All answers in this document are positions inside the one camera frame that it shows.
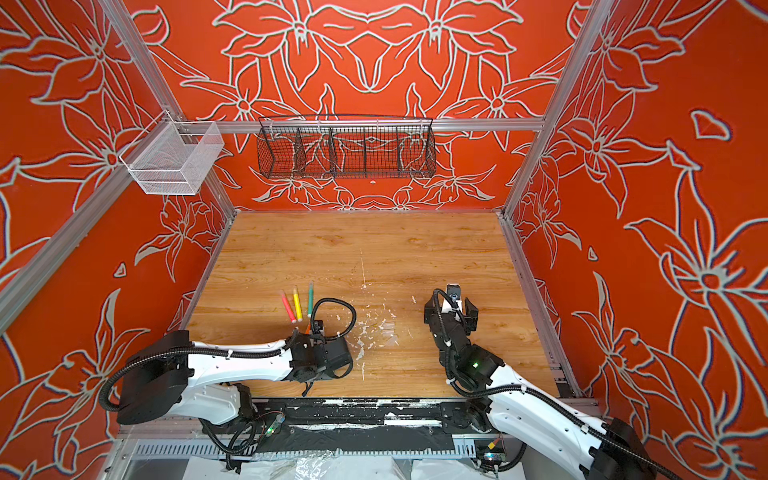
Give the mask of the pink marker pen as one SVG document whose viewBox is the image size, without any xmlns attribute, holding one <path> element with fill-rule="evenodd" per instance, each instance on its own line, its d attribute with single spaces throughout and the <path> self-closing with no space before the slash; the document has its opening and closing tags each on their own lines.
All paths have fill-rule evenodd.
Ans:
<svg viewBox="0 0 768 480">
<path fill-rule="evenodd" d="M 287 314 L 287 316 L 289 318 L 289 321 L 291 323 L 297 323 L 298 320 L 297 320 L 296 314 L 295 314 L 295 312 L 293 310 L 292 303 L 289 300 L 287 294 L 284 291 L 281 291 L 280 292 L 280 297 L 281 297 L 282 305 L 283 305 L 283 307 L 284 307 L 284 309 L 286 311 L 286 314 Z"/>
</svg>

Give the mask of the yellow marker pen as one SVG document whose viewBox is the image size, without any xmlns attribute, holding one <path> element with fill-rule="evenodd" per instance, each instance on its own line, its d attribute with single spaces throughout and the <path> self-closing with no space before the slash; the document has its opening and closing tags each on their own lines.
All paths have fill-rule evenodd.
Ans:
<svg viewBox="0 0 768 480">
<path fill-rule="evenodd" d="M 303 321 L 303 309 L 302 309 L 300 295 L 299 295 L 297 287 L 293 288 L 292 300 L 293 300 L 293 305 L 294 305 L 294 309 L 295 309 L 296 321 L 297 322 L 302 322 Z"/>
</svg>

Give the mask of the green marker pen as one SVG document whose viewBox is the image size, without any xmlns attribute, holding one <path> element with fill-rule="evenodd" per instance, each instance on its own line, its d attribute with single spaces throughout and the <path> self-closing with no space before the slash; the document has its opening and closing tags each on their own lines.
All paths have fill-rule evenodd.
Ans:
<svg viewBox="0 0 768 480">
<path fill-rule="evenodd" d="M 314 282 L 310 281 L 308 285 L 308 292 L 307 292 L 307 313 L 309 318 L 312 318 L 313 312 L 314 312 Z"/>
</svg>

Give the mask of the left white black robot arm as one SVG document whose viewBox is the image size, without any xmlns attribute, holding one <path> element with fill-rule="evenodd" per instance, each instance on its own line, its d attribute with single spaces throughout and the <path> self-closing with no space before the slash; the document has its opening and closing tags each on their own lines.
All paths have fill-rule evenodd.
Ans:
<svg viewBox="0 0 768 480">
<path fill-rule="evenodd" d="M 342 337 L 295 331 L 266 344 L 216 345 L 192 341 L 187 330 L 178 330 L 130 357 L 103 385 L 99 403 L 117 414 L 120 425 L 168 416 L 222 425 L 256 416 L 246 381 L 311 387 L 341 379 L 352 368 Z"/>
</svg>

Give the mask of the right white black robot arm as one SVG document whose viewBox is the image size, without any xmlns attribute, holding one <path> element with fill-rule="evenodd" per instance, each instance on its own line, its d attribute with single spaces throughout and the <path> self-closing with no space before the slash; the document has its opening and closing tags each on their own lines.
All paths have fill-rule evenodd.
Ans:
<svg viewBox="0 0 768 480">
<path fill-rule="evenodd" d="M 660 469 L 625 422 L 571 408 L 474 344 L 478 309 L 436 289 L 424 306 L 449 386 L 478 404 L 496 431 L 542 454 L 574 479 L 655 479 Z"/>
</svg>

